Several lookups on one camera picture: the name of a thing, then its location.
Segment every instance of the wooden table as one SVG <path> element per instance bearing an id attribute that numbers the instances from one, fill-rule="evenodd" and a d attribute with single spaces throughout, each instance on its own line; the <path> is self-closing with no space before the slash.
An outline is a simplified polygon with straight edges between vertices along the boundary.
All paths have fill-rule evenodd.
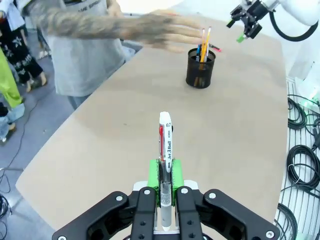
<path id="1" fill-rule="evenodd" d="M 161 111 L 171 115 L 184 178 L 203 193 L 220 189 L 272 222 L 287 139 L 281 45 L 262 34 L 239 44 L 242 28 L 194 18 L 212 26 L 211 42 L 222 48 L 209 88 L 185 82 L 195 46 L 183 54 L 143 49 L 62 124 L 19 178 L 17 189 L 55 230 L 111 192 L 130 194 L 148 179 Z"/>

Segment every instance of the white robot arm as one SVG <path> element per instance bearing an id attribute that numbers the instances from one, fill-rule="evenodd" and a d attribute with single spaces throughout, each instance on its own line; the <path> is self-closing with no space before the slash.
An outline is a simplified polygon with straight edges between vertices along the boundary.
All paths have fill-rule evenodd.
<path id="1" fill-rule="evenodd" d="M 310 29 L 297 37 L 290 37 L 281 32 L 274 17 L 275 9 L 279 5 L 300 23 L 311 26 Z M 238 38 L 238 42 L 247 38 L 254 39 L 262 29 L 258 21 L 267 14 L 270 14 L 271 23 L 281 37 L 292 42 L 300 42 L 310 37 L 318 27 L 320 0 L 242 0 L 230 14 L 231 21 L 227 27 L 230 28 L 240 20 L 244 23 L 244 34 Z"/>
<path id="2" fill-rule="evenodd" d="M 279 2 L 286 12 L 306 26 L 313 26 L 319 20 L 320 0 L 279 0 Z"/>

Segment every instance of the yellow pencil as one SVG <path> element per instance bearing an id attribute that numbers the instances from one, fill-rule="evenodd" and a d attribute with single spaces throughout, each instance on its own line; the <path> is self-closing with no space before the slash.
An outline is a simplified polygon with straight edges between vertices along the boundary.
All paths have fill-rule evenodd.
<path id="1" fill-rule="evenodd" d="M 201 51 L 201 60 L 200 60 L 201 63 L 203 63 L 205 61 L 205 56 L 207 54 L 207 48 L 209 47 L 208 45 L 209 45 L 210 32 L 211 32 L 211 27 L 209 27 L 209 29 L 208 29 L 208 36 L 206 37 L 204 49 Z"/>

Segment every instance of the black mesh pen holder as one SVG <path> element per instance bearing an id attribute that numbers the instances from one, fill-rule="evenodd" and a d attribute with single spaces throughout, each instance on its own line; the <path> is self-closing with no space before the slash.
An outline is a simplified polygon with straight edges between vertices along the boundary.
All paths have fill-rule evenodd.
<path id="1" fill-rule="evenodd" d="M 197 61 L 197 48 L 188 52 L 186 83 L 197 89 L 205 89 L 211 84 L 216 55 L 209 50 L 206 62 Z"/>

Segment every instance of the gray t-shirt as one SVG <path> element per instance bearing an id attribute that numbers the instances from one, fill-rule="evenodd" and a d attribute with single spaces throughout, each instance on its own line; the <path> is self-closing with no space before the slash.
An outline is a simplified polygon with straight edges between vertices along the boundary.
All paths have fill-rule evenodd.
<path id="1" fill-rule="evenodd" d="M 31 1 L 18 0 L 19 9 Z M 103 16 L 107 14 L 106 0 L 82 0 L 65 4 L 50 0 L 53 7 L 72 12 Z M 92 94 L 125 62 L 119 39 L 78 39 L 57 37 L 43 33 L 52 54 L 57 94 L 84 97 Z"/>

